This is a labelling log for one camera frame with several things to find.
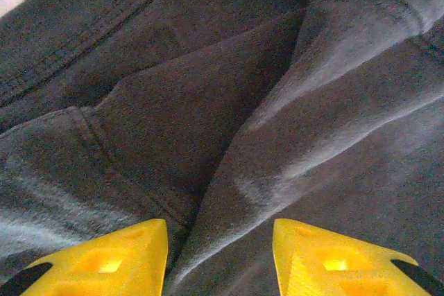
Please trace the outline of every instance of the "dark gray jeans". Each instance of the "dark gray jeans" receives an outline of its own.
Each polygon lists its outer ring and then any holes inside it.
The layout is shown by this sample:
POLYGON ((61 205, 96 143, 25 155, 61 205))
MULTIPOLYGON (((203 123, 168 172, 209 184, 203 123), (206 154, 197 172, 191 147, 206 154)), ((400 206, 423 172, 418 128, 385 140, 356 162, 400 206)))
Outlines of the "dark gray jeans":
POLYGON ((278 217, 442 277, 443 13, 443 0, 29 0, 0 22, 1 280, 165 218, 165 295, 278 295, 278 217))

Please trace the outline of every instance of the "black plastic part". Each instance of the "black plastic part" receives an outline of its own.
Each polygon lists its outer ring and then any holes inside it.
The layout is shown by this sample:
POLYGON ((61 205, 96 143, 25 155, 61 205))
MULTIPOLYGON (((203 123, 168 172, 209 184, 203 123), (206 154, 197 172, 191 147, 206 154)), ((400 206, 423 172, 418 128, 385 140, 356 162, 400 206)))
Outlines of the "black plastic part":
POLYGON ((444 284, 421 267, 406 261, 393 259, 391 262, 406 276, 414 280, 422 289, 432 296, 444 296, 444 284))
POLYGON ((11 280, 0 286, 0 296, 20 296, 31 287, 42 275, 53 266, 52 263, 41 263, 22 270, 11 280))

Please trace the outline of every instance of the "pant leg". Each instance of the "pant leg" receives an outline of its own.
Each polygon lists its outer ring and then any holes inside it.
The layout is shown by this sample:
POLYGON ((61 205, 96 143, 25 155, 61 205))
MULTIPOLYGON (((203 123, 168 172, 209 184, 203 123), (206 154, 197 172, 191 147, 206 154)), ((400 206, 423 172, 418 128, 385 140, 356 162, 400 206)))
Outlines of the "pant leg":
POLYGON ((307 0, 29 0, 0 19, 0 133, 307 0))
POLYGON ((310 1, 292 65, 233 139, 166 295, 278 295, 276 217, 442 275, 443 11, 443 0, 310 1))
POLYGON ((96 107, 1 135, 1 278, 13 262, 150 218, 167 221, 170 268, 231 138, 287 70, 302 14, 134 73, 96 107))

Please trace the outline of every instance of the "yellow triangular piece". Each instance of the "yellow triangular piece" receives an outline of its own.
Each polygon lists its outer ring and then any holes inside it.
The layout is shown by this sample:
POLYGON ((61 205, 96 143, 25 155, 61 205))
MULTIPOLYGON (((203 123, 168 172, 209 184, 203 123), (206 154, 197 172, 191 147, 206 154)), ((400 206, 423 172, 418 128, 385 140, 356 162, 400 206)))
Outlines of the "yellow triangular piece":
POLYGON ((167 224, 148 220, 35 261, 53 267, 22 296, 160 296, 167 254, 167 224))
POLYGON ((390 262, 409 256, 298 221, 275 221, 273 256, 281 296, 429 295, 390 262))

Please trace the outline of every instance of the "yellow plastic object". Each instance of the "yellow plastic object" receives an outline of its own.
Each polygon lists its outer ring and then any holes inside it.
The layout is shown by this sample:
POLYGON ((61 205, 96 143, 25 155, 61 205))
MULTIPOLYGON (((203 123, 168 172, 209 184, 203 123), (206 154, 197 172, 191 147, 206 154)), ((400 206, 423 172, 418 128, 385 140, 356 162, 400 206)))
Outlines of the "yellow plastic object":
POLYGON ((273 256, 281 296, 429 295, 390 262, 409 256, 298 221, 275 220, 273 256))
POLYGON ((167 224, 148 220, 35 261, 53 267, 22 296, 160 296, 167 254, 167 224))

